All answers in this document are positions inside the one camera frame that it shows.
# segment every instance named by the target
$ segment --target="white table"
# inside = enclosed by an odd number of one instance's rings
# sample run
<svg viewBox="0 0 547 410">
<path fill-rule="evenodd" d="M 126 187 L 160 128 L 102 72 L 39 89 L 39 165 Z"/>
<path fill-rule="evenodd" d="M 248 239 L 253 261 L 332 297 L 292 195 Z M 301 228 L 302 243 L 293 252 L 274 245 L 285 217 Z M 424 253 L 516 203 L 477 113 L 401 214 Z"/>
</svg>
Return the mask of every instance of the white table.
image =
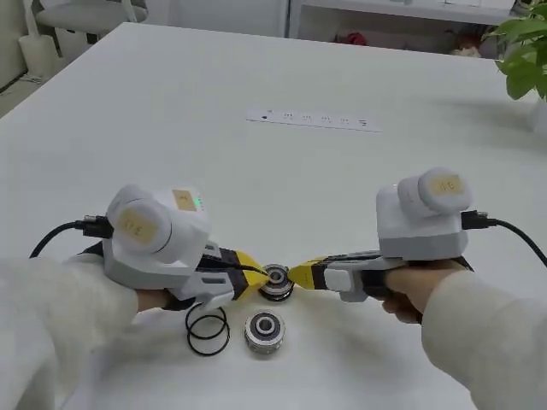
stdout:
<svg viewBox="0 0 547 410">
<path fill-rule="evenodd" d="M 524 129 L 532 101 L 510 101 L 491 61 L 125 24 L 0 121 L 1 255 L 104 212 L 128 182 L 184 181 L 203 193 L 219 242 L 264 264 L 374 249 L 377 189 L 437 165 L 547 248 L 547 141 Z M 366 115 L 384 132 L 249 123 L 247 108 Z M 45 253 L 89 243 L 65 234 Z M 467 256 L 485 280 L 544 296 L 547 272 L 509 232 L 472 232 Z M 241 330 L 264 307 L 287 335 L 257 360 Z M 473 408 L 427 362 L 420 328 L 376 302 L 297 290 L 228 315 L 232 342 L 211 359 L 187 348 L 183 314 L 139 317 L 94 358 L 69 408 Z"/>
</svg>

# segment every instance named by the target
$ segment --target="black o-ring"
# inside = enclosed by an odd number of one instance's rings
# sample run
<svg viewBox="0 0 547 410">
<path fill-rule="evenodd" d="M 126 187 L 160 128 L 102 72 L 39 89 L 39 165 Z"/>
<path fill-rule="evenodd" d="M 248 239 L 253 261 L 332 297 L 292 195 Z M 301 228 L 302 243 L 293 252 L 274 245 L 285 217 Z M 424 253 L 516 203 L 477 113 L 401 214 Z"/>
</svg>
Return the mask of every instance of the black o-ring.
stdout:
<svg viewBox="0 0 547 410">
<path fill-rule="evenodd" d="M 201 320 L 207 319 L 207 318 L 214 318 L 214 319 L 218 319 L 218 320 L 224 322 L 224 326 L 222 327 L 222 329 L 226 329 L 226 341 L 217 350 L 215 350 L 214 352 L 210 352 L 210 353 L 201 352 L 201 351 L 197 350 L 196 347 L 191 342 L 191 338 L 194 337 L 193 334 L 192 334 L 192 331 L 191 331 L 192 328 L 197 323 L 199 323 Z M 206 314 L 205 316 L 202 316 L 201 318 L 198 318 L 194 322 L 192 322 L 192 324 L 190 325 L 189 331 L 186 333 L 186 341 L 188 342 L 188 346 L 190 347 L 191 351 L 194 352 L 195 354 L 197 354 L 198 356 L 202 356 L 202 357 L 215 356 L 215 355 L 219 354 L 222 350 L 224 350 L 226 348 L 226 346 L 228 345 L 228 343 L 230 342 L 230 325 L 221 316 L 218 316 L 216 314 Z"/>
<path fill-rule="evenodd" d="M 190 318 L 190 315 L 191 313 L 196 310 L 197 308 L 199 308 L 200 306 L 202 306 L 203 304 L 202 303 L 199 303 L 197 304 L 196 306 L 192 307 L 188 313 L 186 314 L 186 317 L 185 317 L 185 326 L 186 326 L 186 331 L 188 332 L 188 334 L 192 335 L 193 337 L 195 337 L 196 339 L 198 340 L 211 340 L 211 339 L 214 339 L 215 337 L 218 337 L 227 327 L 228 325 L 228 317 L 226 316 L 226 311 L 222 308 L 222 307 L 218 307 L 218 310 L 221 311 L 222 313 L 222 318 L 218 315 L 215 315 L 216 317 L 220 318 L 220 320 L 222 321 L 222 327 L 214 334 L 214 335 L 211 335 L 211 336 L 200 336 L 198 334 L 196 334 L 195 332 L 192 331 L 192 328 L 194 326 L 194 324 L 200 320 L 201 318 L 198 318 L 196 319 L 195 321 L 192 322 L 192 324 L 190 325 L 189 324 L 189 318 Z"/>
</svg>

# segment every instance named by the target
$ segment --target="fuzzy white sweater sleeve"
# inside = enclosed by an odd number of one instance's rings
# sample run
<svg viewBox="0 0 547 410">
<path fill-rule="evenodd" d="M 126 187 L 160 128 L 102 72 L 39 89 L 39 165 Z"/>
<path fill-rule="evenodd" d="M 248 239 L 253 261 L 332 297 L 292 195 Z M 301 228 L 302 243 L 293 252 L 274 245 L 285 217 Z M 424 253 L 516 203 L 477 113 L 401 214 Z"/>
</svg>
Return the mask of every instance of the fuzzy white sweater sleeve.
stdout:
<svg viewBox="0 0 547 410">
<path fill-rule="evenodd" d="M 445 279 L 423 317 L 430 361 L 466 386 L 479 410 L 547 409 L 547 307 L 472 272 Z"/>
<path fill-rule="evenodd" d="M 60 408 L 91 350 L 137 310 L 136 293 L 105 278 L 97 255 L 0 260 L 0 409 Z"/>
</svg>

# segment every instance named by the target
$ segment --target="ball bearing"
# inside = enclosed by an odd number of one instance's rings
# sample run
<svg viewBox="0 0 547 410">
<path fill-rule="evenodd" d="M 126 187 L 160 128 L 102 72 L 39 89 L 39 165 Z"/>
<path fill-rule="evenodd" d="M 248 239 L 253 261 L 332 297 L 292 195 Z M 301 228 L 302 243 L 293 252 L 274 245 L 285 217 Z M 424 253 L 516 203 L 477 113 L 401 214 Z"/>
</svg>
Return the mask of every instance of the ball bearing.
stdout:
<svg viewBox="0 0 547 410">
<path fill-rule="evenodd" d="M 283 343 L 285 323 L 275 312 L 264 310 L 247 319 L 244 336 L 249 349 L 258 354 L 271 354 Z"/>
<path fill-rule="evenodd" d="M 272 302 L 282 302 L 292 294 L 294 282 L 288 278 L 289 269 L 281 265 L 266 265 L 268 282 L 259 289 L 262 296 Z"/>
</svg>

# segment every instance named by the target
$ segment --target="hand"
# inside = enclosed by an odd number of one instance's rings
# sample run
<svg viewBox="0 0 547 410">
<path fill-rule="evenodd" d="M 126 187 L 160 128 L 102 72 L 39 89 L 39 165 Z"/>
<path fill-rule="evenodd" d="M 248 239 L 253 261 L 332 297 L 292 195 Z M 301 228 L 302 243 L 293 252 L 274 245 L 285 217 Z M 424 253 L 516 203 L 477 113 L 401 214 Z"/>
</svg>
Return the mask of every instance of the hand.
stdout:
<svg viewBox="0 0 547 410">
<path fill-rule="evenodd" d="M 389 272 L 387 287 L 395 295 L 384 301 L 384 310 L 394 313 L 403 323 L 420 323 L 429 297 L 437 286 L 453 273 L 466 268 L 454 261 L 435 261 L 427 266 L 403 267 Z"/>
<path fill-rule="evenodd" d="M 136 290 L 138 298 L 138 311 L 153 308 L 164 308 L 169 302 L 169 293 L 167 290 Z"/>
</svg>

